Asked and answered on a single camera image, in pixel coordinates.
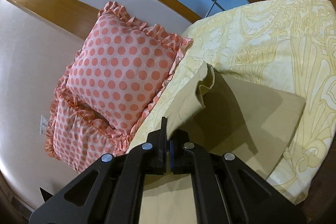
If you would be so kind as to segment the left pink polka-dot pillow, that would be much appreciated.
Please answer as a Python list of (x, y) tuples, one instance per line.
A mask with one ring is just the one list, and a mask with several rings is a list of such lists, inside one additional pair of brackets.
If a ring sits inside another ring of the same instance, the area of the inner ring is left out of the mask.
[(82, 173), (105, 153), (124, 155), (131, 136), (118, 132), (77, 100), (64, 83), (58, 83), (46, 129), (47, 155)]

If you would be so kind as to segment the pink polka-dot pillow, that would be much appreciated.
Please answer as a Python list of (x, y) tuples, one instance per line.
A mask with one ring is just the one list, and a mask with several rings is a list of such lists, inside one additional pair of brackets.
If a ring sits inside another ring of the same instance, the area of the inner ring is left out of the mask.
[(192, 43), (108, 2), (70, 69), (66, 87), (108, 121), (108, 134), (126, 149)]
[(131, 136), (118, 132), (77, 100), (64, 83), (58, 83), (46, 129), (47, 155), (82, 173), (105, 153), (124, 155)]

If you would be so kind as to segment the right pink polka-dot pillow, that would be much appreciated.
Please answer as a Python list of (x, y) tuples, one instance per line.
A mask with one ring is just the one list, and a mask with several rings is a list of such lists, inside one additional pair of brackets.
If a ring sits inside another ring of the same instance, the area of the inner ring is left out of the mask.
[(126, 149), (192, 43), (108, 2), (70, 69), (66, 87), (108, 121), (108, 134)]

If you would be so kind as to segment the yellow floral bed sheet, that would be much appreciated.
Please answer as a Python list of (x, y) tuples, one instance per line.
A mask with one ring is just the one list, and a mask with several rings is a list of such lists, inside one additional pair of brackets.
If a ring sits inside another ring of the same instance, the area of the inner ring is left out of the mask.
[(335, 9), (327, 0), (250, 3), (201, 19), (174, 78), (130, 143), (145, 141), (202, 63), (236, 79), (305, 99), (290, 145), (269, 182), (294, 204), (307, 198), (335, 135)]

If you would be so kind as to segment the white wall switch panel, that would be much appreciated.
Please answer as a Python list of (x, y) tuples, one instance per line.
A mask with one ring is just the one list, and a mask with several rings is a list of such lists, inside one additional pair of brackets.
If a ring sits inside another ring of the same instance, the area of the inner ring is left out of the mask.
[(48, 125), (49, 125), (49, 120), (46, 117), (41, 116), (40, 128), (39, 128), (39, 133), (41, 135), (44, 135), (46, 133)]

